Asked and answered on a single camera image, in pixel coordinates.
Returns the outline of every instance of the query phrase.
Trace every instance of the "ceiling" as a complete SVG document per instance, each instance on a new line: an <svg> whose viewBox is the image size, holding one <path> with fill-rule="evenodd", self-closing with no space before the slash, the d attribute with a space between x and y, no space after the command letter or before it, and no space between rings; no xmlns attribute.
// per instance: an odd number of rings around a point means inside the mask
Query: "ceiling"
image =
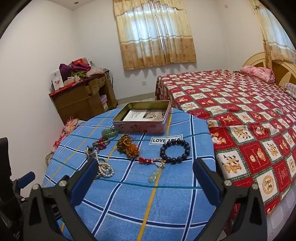
<svg viewBox="0 0 296 241"><path fill-rule="evenodd" d="M49 0L51 2L54 2L56 4L59 4L67 9L70 9L70 10L75 10L87 3L90 3L94 0Z"/></svg>

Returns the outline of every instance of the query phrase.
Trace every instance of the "white wall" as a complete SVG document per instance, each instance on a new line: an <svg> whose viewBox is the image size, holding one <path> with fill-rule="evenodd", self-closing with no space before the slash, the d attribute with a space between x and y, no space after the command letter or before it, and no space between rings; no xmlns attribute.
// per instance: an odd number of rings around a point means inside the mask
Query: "white wall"
<svg viewBox="0 0 296 241"><path fill-rule="evenodd" d="M217 0L217 3L225 29L228 69L239 70L254 54L264 52L260 25L248 0Z"/></svg>
<svg viewBox="0 0 296 241"><path fill-rule="evenodd" d="M96 66L111 71L117 99L155 92L156 79L160 75L227 67L226 43L216 0L183 2L193 35L197 63L170 64L132 71L123 69L113 1L97 0L73 12L77 36L80 36L81 53ZM142 86L143 80L147 81L146 86Z"/></svg>
<svg viewBox="0 0 296 241"><path fill-rule="evenodd" d="M0 137L9 141L13 180L33 171L35 183L42 183L44 158L61 134L63 123L48 96L49 73L79 57L72 14L52 2L33 0L0 40Z"/></svg>

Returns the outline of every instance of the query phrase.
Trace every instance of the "red tassel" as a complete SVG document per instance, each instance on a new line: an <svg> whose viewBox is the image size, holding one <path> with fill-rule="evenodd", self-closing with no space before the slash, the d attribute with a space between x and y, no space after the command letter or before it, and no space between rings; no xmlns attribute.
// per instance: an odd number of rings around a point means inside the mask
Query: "red tassel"
<svg viewBox="0 0 296 241"><path fill-rule="evenodd" d="M152 163L152 159L145 159L143 157L139 157L139 162L142 162L142 163L146 163L146 164L150 164Z"/></svg>
<svg viewBox="0 0 296 241"><path fill-rule="evenodd" d="M97 143L100 143L100 142L103 142L105 139L103 138L103 137L101 137L98 141L97 141Z"/></svg>
<svg viewBox="0 0 296 241"><path fill-rule="evenodd" d="M105 144L103 144L103 145L100 145L100 150L104 150L104 149L106 149L107 147L106 147L106 145Z"/></svg>

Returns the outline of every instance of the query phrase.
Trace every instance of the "jade pendant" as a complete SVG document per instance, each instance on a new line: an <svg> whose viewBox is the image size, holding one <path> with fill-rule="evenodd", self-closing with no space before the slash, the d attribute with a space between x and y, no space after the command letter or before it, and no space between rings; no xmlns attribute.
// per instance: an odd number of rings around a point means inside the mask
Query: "jade pendant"
<svg viewBox="0 0 296 241"><path fill-rule="evenodd" d="M161 172L161 168L157 168L157 170L148 178L148 182L153 183L158 177L158 175L160 174L160 172Z"/></svg>

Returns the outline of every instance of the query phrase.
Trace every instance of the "striped pillow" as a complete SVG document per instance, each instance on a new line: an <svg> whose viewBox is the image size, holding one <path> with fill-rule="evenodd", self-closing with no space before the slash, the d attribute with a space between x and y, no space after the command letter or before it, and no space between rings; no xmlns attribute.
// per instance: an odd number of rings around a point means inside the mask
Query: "striped pillow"
<svg viewBox="0 0 296 241"><path fill-rule="evenodd" d="M292 84L292 83L286 83L283 86L286 90L289 90L290 92L292 92L294 95L296 95L296 85Z"/></svg>

